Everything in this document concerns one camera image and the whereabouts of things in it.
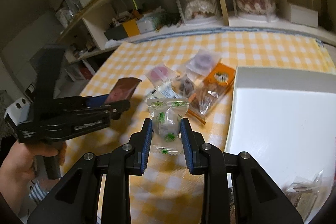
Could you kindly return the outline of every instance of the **metal screw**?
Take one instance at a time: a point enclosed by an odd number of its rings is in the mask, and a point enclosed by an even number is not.
[[[240,156],[243,158],[243,159],[245,159],[245,160],[247,160],[247,159],[249,159],[250,158],[250,154],[248,153],[248,152],[241,152],[240,153]]]
[[[211,144],[210,144],[210,143],[203,143],[203,144],[202,144],[202,148],[203,148],[204,150],[209,150],[209,149],[211,148]]]
[[[132,149],[132,145],[129,144],[129,143],[126,143],[126,144],[123,145],[123,149],[124,149],[125,151],[129,151],[129,150]]]
[[[85,160],[92,160],[92,158],[93,158],[93,154],[92,154],[92,153],[86,153],[86,154],[84,155],[84,159],[85,159]]]

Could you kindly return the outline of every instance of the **table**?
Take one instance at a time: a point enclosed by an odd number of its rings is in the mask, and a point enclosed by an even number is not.
[[[110,128],[67,141],[63,171],[66,172],[84,153],[111,152],[127,143],[149,118],[144,95],[152,84],[144,76],[164,62],[175,70],[200,48],[221,52],[221,62],[236,66],[274,66],[335,73],[335,66],[321,42],[314,38],[276,32],[235,31],[171,37],[139,44],[123,43],[103,64],[82,92],[82,96],[109,93],[119,78],[137,77],[131,108]],[[194,131],[206,142],[224,149],[230,122],[232,89],[207,117],[206,125],[187,114]],[[192,176],[184,155],[151,153],[142,177],[130,176],[132,223],[198,223],[201,215],[203,176]]]

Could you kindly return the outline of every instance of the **human hand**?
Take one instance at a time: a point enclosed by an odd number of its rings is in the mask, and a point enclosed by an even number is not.
[[[28,182],[35,178],[34,156],[52,157],[58,150],[44,143],[22,144],[17,141],[11,147],[0,167],[0,192],[11,209],[18,213]]]

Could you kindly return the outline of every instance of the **white wall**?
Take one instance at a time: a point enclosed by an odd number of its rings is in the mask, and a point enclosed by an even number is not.
[[[36,78],[36,72],[29,60],[46,43],[55,43],[62,30],[54,12],[47,11],[24,28],[3,49],[4,58],[24,89]]]
[[[16,100],[23,96],[22,92],[18,89],[12,78],[9,76],[1,59],[0,59],[0,90],[6,90],[13,100]]]

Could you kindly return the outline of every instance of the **open white tray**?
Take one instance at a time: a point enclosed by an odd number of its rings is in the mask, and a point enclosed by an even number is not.
[[[336,75],[238,67],[225,152],[249,152],[284,189],[323,170],[330,194],[336,160]]]

